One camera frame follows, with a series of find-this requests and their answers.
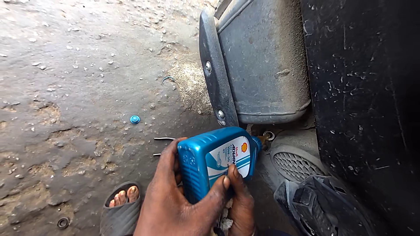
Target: mesh grille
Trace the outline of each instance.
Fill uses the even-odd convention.
[[[302,181],[310,175],[325,175],[317,166],[301,156],[288,152],[274,155],[280,173],[291,181]]]

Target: scooter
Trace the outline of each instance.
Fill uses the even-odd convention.
[[[420,234],[414,9],[221,0],[201,13],[214,114],[267,137],[257,171],[301,235]]]

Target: foot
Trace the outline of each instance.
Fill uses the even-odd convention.
[[[109,207],[117,207],[126,203],[127,197],[129,202],[135,202],[139,198],[139,189],[137,186],[131,186],[127,194],[124,190],[120,191],[114,196],[114,199],[109,203]]]

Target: shell logo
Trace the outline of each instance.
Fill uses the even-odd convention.
[[[247,145],[247,143],[242,144],[242,146],[241,146],[241,150],[242,150],[242,152],[246,152],[246,151],[247,151],[247,149],[248,149],[248,145]]]

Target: blue cap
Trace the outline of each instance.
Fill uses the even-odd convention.
[[[251,138],[255,141],[255,143],[257,144],[257,152],[260,152],[261,149],[263,148],[263,143],[261,142],[261,140],[256,137],[256,136],[251,136]]]
[[[132,117],[130,117],[130,122],[133,124],[137,124],[140,122],[140,117],[138,115],[134,115]]]

